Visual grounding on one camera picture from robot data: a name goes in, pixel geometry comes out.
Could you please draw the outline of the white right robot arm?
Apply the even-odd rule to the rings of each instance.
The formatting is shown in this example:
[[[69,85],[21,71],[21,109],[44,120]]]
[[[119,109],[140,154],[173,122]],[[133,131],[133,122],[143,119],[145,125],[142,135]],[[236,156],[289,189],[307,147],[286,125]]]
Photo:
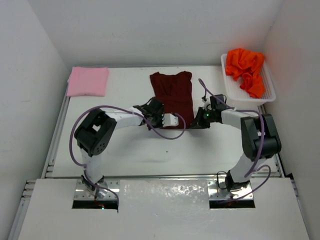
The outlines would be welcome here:
[[[228,170],[224,180],[229,192],[246,187],[253,172],[256,172],[266,159],[272,158],[282,149],[271,114],[250,116],[243,110],[205,110],[200,107],[190,128],[208,129],[212,123],[232,126],[241,131],[243,153],[237,164]]]

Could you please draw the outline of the pink t-shirt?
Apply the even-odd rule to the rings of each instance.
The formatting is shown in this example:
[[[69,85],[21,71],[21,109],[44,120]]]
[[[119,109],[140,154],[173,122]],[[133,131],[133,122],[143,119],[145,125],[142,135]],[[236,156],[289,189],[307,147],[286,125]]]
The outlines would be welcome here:
[[[74,66],[68,78],[68,97],[104,97],[109,78],[107,67]]]

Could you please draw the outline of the orange t-shirt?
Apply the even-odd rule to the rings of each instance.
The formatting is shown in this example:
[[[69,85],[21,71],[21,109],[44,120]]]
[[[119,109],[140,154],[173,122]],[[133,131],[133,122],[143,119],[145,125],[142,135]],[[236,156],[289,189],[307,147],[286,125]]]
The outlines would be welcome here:
[[[235,82],[242,78],[240,89],[251,98],[259,99],[266,91],[260,75],[264,62],[263,53],[236,48],[227,53],[225,73]]]

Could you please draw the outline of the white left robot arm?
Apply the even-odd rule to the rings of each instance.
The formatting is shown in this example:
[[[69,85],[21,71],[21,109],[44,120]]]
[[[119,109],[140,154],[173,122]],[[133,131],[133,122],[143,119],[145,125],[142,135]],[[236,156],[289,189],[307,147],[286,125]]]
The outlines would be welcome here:
[[[101,105],[80,115],[71,129],[69,152],[74,163],[84,169],[81,178],[86,187],[95,191],[103,180],[101,154],[115,130],[143,125],[148,125],[149,130],[160,128],[164,116],[164,104],[154,97],[129,109]]]

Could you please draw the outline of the dark red t-shirt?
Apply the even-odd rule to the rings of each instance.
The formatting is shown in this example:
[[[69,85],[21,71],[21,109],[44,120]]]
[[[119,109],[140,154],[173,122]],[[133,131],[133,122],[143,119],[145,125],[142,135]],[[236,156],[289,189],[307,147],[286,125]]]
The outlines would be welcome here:
[[[189,71],[173,75],[156,72],[149,76],[155,98],[164,104],[164,112],[179,114],[184,119],[173,129],[188,129],[194,121],[192,76]]]

